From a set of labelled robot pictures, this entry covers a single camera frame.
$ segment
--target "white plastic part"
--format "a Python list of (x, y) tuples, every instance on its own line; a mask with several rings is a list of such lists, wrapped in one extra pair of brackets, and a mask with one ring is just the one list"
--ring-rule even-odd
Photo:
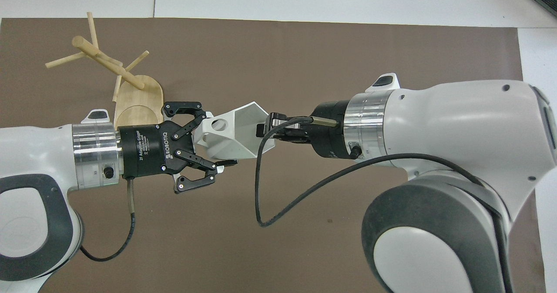
[(0, 255), (22, 257), (40, 249), (46, 241), (46, 210), (38, 191), (20, 188), (0, 194)]
[(93, 109), (85, 119), (81, 120), (82, 124), (101, 124), (105, 122), (110, 122), (110, 117), (106, 109)]
[(374, 262), (382, 280), (396, 293), (472, 293), (454, 251), (430, 232), (392, 228), (377, 239)]
[(25, 281), (0, 281), (1, 293), (36, 293), (44, 285), (46, 280), (52, 275), (44, 275), (36, 279), (29, 279)]
[[(68, 204), (67, 199), (67, 192), (77, 188), (72, 126), (64, 125), (58, 128), (34, 128), (28, 126), (0, 128), (0, 152), (2, 153), (0, 155), (0, 166), (2, 166), (0, 178), (22, 174), (46, 174), (54, 178), (64, 196), (73, 226), (72, 241), (59, 263), (45, 272), (45, 274), (49, 273), (64, 263), (77, 250), (81, 237), (81, 224), (76, 213)], [(1, 194), (2, 199), (4, 199), (5, 193)], [(22, 200), (27, 197), (26, 190), (18, 189), (13, 194), (23, 194), (16, 198), (12, 196), (14, 200)], [(32, 202), (28, 204), (30, 209), (26, 209), (26, 211), (32, 213), (34, 210), (31, 208), (38, 206), (36, 202)], [(12, 204), (11, 202), (8, 203), (8, 207), (1, 207), (0, 218), (10, 217), (13, 212), (22, 210), (14, 209), (16, 207), (18, 207), (17, 203)], [(8, 246), (10, 246), (9, 242), (0, 247), (6, 248)]]
[[(379, 79), (381, 79), (382, 77), (392, 77), (391, 83), (386, 85), (375, 86), (376, 83), (378, 83)], [(396, 74), (385, 73), (382, 74), (380, 77), (378, 77), (377, 80), (370, 87), (366, 89), (366, 93), (374, 92), (374, 91), (389, 91), (391, 89), (398, 89), (398, 88), (400, 88), (400, 84), (398, 83), (398, 77), (396, 76)]]
[[(265, 122), (268, 113), (256, 102), (207, 118), (194, 131), (193, 142), (207, 148), (211, 159), (256, 158), (261, 138), (256, 137), (257, 124)], [(263, 152), (275, 146), (270, 139)]]
[[(522, 81), (466, 81), (397, 89), (384, 112), (387, 154), (445, 158), (492, 186), (514, 221), (535, 184), (555, 168), (537, 96)], [(394, 160), (409, 178), (446, 167)]]

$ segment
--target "wooden peg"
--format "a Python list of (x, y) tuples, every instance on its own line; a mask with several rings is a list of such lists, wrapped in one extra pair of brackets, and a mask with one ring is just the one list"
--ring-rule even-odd
[(116, 77), (116, 85), (114, 85), (114, 94), (112, 95), (112, 101), (117, 102), (118, 93), (120, 92), (120, 84), (122, 83), (122, 75)]
[(111, 58), (111, 57), (108, 57), (108, 56), (105, 55), (104, 53), (97, 53), (95, 56), (98, 57), (98, 58), (100, 58), (100, 59), (106, 60), (106, 61), (108, 61), (108, 62), (110, 62), (110, 63), (114, 63), (115, 65), (119, 65), (120, 67), (122, 67), (122, 66), (124, 65), (124, 64), (121, 63), (120, 61), (117, 61), (116, 59), (113, 59), (113, 58)]
[(58, 67), (61, 64), (64, 64), (64, 63), (70, 62), (70, 61), (74, 61), (74, 60), (80, 59), (82, 57), (87, 57), (87, 55), (85, 53), (77, 53), (77, 54), (73, 54), (73, 55), (68, 56), (68, 57), (57, 59), (55, 61), (47, 62), (44, 65), (48, 69), (50, 69), (51, 67)]
[[(143, 58), (147, 57), (147, 55), (149, 54), (149, 51), (143, 51), (143, 53), (141, 55), (139, 55), (139, 57), (137, 57), (134, 61), (132, 61), (127, 67), (126, 67), (126, 71), (131, 71), (138, 63), (141, 62), (141, 60), (143, 60)], [(118, 92), (120, 91), (120, 85), (122, 83), (122, 76), (118, 75), (116, 77), (116, 85), (114, 85), (114, 94), (112, 95), (112, 101), (116, 102), (118, 100)]]
[(137, 57), (134, 61), (132, 61), (126, 67), (126, 71), (131, 71), (138, 63), (141, 62), (141, 60), (143, 60), (143, 58), (147, 57), (148, 54), (149, 54), (149, 51), (143, 51), (143, 53), (141, 55), (139, 55), (139, 57)]
[(93, 13), (87, 13), (87, 22), (89, 22), (89, 31), (91, 31), (91, 41), (93, 46), (99, 47), (99, 41), (97, 41), (97, 31), (95, 30), (95, 22), (93, 21)]
[(109, 69), (110, 71), (112, 71), (114, 74), (121, 75), (125, 81), (133, 85), (135, 88), (141, 90), (145, 87), (145, 84), (140, 79), (136, 78), (135, 75), (126, 71), (126, 69), (124, 69), (123, 67), (120, 67), (119, 65), (115, 65), (114, 63), (108, 62), (104, 59), (100, 59), (99, 57), (97, 57), (98, 53), (100, 53), (101, 55), (104, 55), (104, 53), (100, 51), (98, 48), (94, 47), (91, 43), (89, 43), (89, 41), (87, 41), (83, 37), (76, 36), (72, 39), (71, 43), (74, 47), (83, 51), (86, 55), (93, 58), (95, 61), (97, 61), (105, 68)]

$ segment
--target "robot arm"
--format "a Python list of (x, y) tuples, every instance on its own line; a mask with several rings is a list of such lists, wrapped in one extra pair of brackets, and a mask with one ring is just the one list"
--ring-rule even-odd
[[(290, 120), (255, 103), (213, 117), (200, 103), (168, 102), (163, 113), (159, 125), (118, 131), (103, 122), (107, 116), (52, 129), (0, 129), (0, 291), (40, 287), (77, 251), (82, 226), (67, 202), (70, 190), (163, 173), (174, 177), (175, 193), (207, 186), (235, 160), (260, 159), (262, 136)], [(169, 120), (176, 114), (194, 118), (182, 127)], [(553, 114), (537, 89), (472, 81), (411, 91), (386, 74), (365, 93), (322, 103), (302, 121), (278, 129), (260, 152), (282, 140), (354, 159), (351, 170), (378, 162), (408, 172), (409, 182), (374, 200), (362, 224), (364, 253), (388, 291), (512, 291), (506, 238), (557, 161)], [(210, 160), (197, 156), (194, 144), (206, 147)], [(181, 176), (186, 167), (205, 175)]]
[[(366, 92), (322, 103), (311, 116), (338, 124), (286, 124), (273, 138), (311, 144), (325, 158), (360, 162), (343, 174), (371, 163), (408, 172), (409, 182), (374, 200), (362, 223), (364, 253), (386, 290), (513, 291), (509, 232), (537, 181), (557, 162), (555, 120), (543, 93), (521, 81), (447, 83), (412, 91), (400, 89), (396, 75), (385, 74)], [(289, 120), (271, 113), (258, 125), (258, 136)], [(226, 131), (207, 127), (197, 133)], [(220, 146), (215, 142), (208, 148)], [(477, 183), (423, 154), (453, 162)], [(214, 158), (228, 158), (227, 152), (214, 152)], [(318, 187), (260, 225), (275, 222)]]

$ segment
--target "wooden mug tree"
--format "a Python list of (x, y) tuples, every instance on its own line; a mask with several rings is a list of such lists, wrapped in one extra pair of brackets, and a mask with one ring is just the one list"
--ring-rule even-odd
[(81, 52), (46, 63), (47, 68), (89, 57), (117, 75), (112, 100), (116, 102), (114, 111), (114, 128), (128, 125), (159, 124), (163, 122), (163, 90), (161, 85), (148, 75), (133, 75), (131, 70), (143, 60), (149, 51), (144, 51), (127, 67), (123, 63), (107, 56), (99, 49), (92, 13), (87, 13), (91, 41), (76, 36), (72, 45)]

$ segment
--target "hole in white object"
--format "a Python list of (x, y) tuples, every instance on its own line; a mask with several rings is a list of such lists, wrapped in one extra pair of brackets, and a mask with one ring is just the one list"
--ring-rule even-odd
[(228, 123), (223, 119), (217, 119), (217, 120), (213, 121), (213, 123), (211, 124), (211, 127), (215, 131), (224, 131), (227, 126), (228, 126)]

